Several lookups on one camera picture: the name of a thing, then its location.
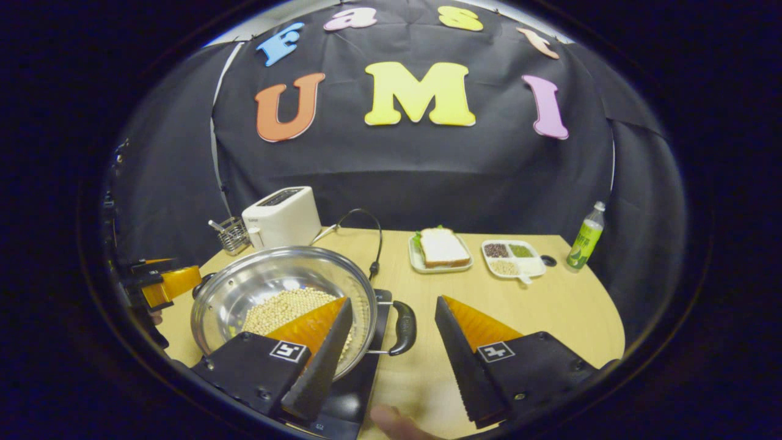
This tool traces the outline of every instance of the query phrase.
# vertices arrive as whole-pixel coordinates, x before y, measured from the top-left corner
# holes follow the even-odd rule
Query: letter m
[[[374,63],[365,70],[375,78],[372,111],[364,116],[367,125],[393,125],[402,114],[394,110],[394,96],[413,122],[419,122],[426,107],[435,100],[429,119],[435,124],[475,124],[475,115],[467,107],[465,76],[467,67],[455,63],[434,63],[424,79],[418,81],[401,63]]]

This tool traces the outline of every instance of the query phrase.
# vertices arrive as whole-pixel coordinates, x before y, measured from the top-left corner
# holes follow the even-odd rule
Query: black cloth
[[[484,29],[447,27],[438,20],[440,5],[452,4],[362,2],[377,9],[377,24],[336,32],[323,24],[354,5],[281,24],[240,48],[214,107],[217,79],[238,43],[209,46],[184,61],[120,138],[131,142],[113,185],[120,255],[201,265],[219,251],[206,225],[228,216],[213,171],[213,116],[234,215],[277,189],[307,185],[324,225],[363,207],[385,229],[443,224],[462,233],[557,234],[571,243],[594,202],[606,202],[606,229],[589,264],[632,343],[679,275],[686,219],[665,129],[631,83],[589,49],[538,32],[560,55],[553,60],[516,31],[529,26],[464,5]],[[256,47],[295,22],[304,23],[297,49],[266,67]],[[433,101],[418,123],[395,103],[399,124],[367,126],[374,79],[364,69],[386,61],[402,63],[418,80],[437,62],[466,66],[475,126],[432,123]],[[261,139],[255,95],[286,85],[278,116],[289,121],[298,110],[292,83],[316,72],[325,80],[312,125],[294,139]],[[524,74],[557,85],[566,140],[533,129],[537,110]],[[361,216],[346,222],[374,227]]]
[[[233,45],[206,47],[144,98],[117,144],[128,139],[112,176],[117,253],[179,258],[201,265],[220,249],[206,224],[228,217],[210,148],[212,102]]]
[[[361,5],[378,10],[377,24],[327,33],[323,24],[354,6],[328,8],[281,24],[236,56],[214,109],[231,209],[307,185],[324,224],[364,207],[388,229],[444,224],[460,232],[574,239],[594,202],[608,198],[613,155],[600,97],[578,59],[553,38],[561,58],[548,58],[516,31],[519,23],[484,9],[470,8],[484,26],[472,32],[440,23],[437,8],[451,2]],[[297,49],[266,67],[256,47],[294,22],[304,23]],[[386,61],[402,63],[418,80],[437,62],[466,66],[475,126],[441,126],[427,116],[414,123],[404,112],[399,124],[366,125],[374,79],[364,68]],[[289,121],[298,109],[293,81],[316,72],[325,80],[309,129],[290,140],[262,140],[254,96],[287,85],[279,120]],[[535,133],[536,104],[524,74],[557,85],[566,140]]]

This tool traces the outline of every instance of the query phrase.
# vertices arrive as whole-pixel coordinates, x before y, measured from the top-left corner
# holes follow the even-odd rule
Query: toaster slot
[[[294,194],[301,191],[303,188],[293,188],[293,189],[284,189],[280,191],[279,193],[276,193],[274,196],[262,200],[260,203],[258,203],[256,206],[275,206],[278,205],[287,199],[291,198]]]

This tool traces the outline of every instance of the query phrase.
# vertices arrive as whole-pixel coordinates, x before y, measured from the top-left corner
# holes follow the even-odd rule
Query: foam letter
[[[378,21],[375,19],[375,8],[354,8],[334,14],[334,20],[323,25],[327,31],[339,31],[346,27],[368,27]]]
[[[548,41],[542,39],[538,34],[535,33],[535,31],[531,31],[530,29],[521,29],[520,27],[517,27],[516,30],[526,35],[529,43],[533,45],[535,49],[538,49],[540,53],[546,56],[550,56],[555,60],[559,60],[559,54],[549,49],[547,47]]]
[[[255,50],[263,49],[266,52],[266,57],[268,58],[266,67],[277,63],[282,57],[296,50],[296,45],[293,44],[299,41],[299,33],[296,31],[302,27],[304,27],[304,23],[294,23],[255,48]]]
[[[440,6],[437,8],[437,12],[440,13],[440,21],[448,27],[457,27],[468,31],[483,29],[483,23],[478,21],[478,15],[471,10],[454,6]]]
[[[535,96],[535,105],[538,110],[538,120],[533,124],[535,131],[539,135],[567,139],[568,129],[562,125],[557,98],[554,96],[557,86],[551,81],[531,75],[523,75],[522,79],[529,84],[533,90],[533,96]]]
[[[299,113],[290,122],[280,122],[277,118],[280,95],[286,89],[284,84],[272,85],[258,92],[255,95],[258,102],[258,136],[268,142],[277,142],[293,139],[304,133],[315,119],[317,84],[325,78],[325,74],[309,74],[293,82],[293,85],[299,88]]]
[[[393,125],[402,114],[393,108],[394,96],[413,122],[424,116],[435,100],[429,119],[442,125],[475,125],[475,115],[467,107],[465,75],[467,67],[454,63],[434,63],[420,82],[401,63],[374,63],[365,70],[375,77],[372,111],[364,116],[367,125]]]

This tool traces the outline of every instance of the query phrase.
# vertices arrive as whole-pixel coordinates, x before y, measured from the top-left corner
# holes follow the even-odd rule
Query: human hand
[[[391,440],[442,440],[424,432],[410,417],[400,414],[395,406],[377,405],[369,417]]]

